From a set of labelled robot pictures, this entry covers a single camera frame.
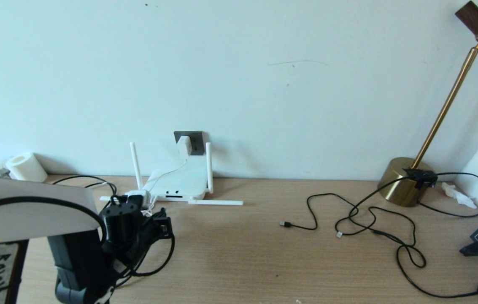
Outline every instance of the wooden desk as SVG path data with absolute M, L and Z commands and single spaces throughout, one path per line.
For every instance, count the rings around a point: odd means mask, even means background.
M 52 176 L 48 181 L 59 179 Z M 123 193 L 135 188 L 133 177 L 105 177 Z M 66 185 L 87 185 L 73 179 Z M 194 206 L 161 202 L 173 220 L 175 254 L 160 273 L 132 279 L 116 290 L 112 304 L 418 304 L 478 303 L 478 296 L 438 299 L 413 288 L 395 261 L 397 244 L 370 232 L 336 238 L 335 221 L 349 205 L 334 197 L 312 200 L 320 228 L 304 231 L 279 226 L 281 220 L 313 226 L 305 200 L 308 195 L 335 192 L 352 202 L 375 189 L 375 182 L 216 179 L 215 194 L 224 200 L 244 200 L 244 206 Z M 470 212 L 454 200 L 430 190 L 423 202 L 453 212 Z M 95 189 L 95 199 L 109 195 Z M 403 256 L 413 280 L 430 292 L 449 295 L 471 292 L 478 285 L 478 258 L 458 250 L 470 243 L 478 218 L 457 219 L 427 210 L 405 208 L 375 195 L 365 206 L 404 212 L 417 224 L 418 248 L 428 266 L 416 269 Z M 362 211 L 358 220 L 370 222 Z M 377 229 L 410 239 L 407 221 L 380 214 Z M 166 258 L 169 240 L 149 251 L 139 271 L 150 271 Z M 58 303 L 54 296 L 57 271 L 45 238 L 31 240 L 19 291 L 21 304 Z

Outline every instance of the power adapter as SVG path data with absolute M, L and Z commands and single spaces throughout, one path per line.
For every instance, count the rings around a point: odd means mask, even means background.
M 192 154 L 192 142 L 190 136 L 183 135 L 177 141 L 177 150 L 179 151 L 179 157 L 182 160 L 186 160 L 190 154 Z

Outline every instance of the tissue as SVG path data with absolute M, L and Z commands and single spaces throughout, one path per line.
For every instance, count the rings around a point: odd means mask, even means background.
M 445 191 L 445 194 L 451 198 L 455 198 L 459 204 L 466 205 L 472 209 L 477 209 L 477 206 L 473 203 L 471 198 L 468 198 L 465 194 L 456 190 L 455 185 L 449 185 L 442 183 L 441 188 Z

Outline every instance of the usb connector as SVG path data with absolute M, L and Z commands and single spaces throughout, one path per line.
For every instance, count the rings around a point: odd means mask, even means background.
M 282 227 L 286 227 L 286 228 L 291 227 L 291 223 L 289 223 L 289 222 L 284 222 L 284 221 L 281 221 L 281 222 L 280 222 L 280 225 L 281 225 Z

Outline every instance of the wall socket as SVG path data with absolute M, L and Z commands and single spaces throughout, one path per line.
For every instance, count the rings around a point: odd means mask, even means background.
M 205 143 L 203 142 L 203 133 L 201 131 L 175 131 L 175 143 L 179 141 L 181 136 L 190 137 L 190 143 L 192 144 L 191 155 L 203 155 L 205 154 Z

